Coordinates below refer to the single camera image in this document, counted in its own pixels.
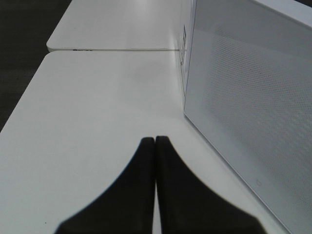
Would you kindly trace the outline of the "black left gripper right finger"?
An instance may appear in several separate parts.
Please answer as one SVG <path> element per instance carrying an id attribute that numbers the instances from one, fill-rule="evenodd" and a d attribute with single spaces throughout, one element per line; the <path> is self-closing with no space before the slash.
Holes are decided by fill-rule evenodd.
<path id="1" fill-rule="evenodd" d="M 258 219 L 224 200 L 184 163 L 167 136 L 156 137 L 156 185 L 164 234 L 264 234 Z"/>

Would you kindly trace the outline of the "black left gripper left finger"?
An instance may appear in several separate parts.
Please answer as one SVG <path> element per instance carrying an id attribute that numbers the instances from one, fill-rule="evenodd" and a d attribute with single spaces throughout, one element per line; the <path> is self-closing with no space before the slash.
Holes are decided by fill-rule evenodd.
<path id="1" fill-rule="evenodd" d="M 60 223 L 58 234 L 151 234 L 155 140 L 144 137 L 118 178 L 88 206 Z"/>

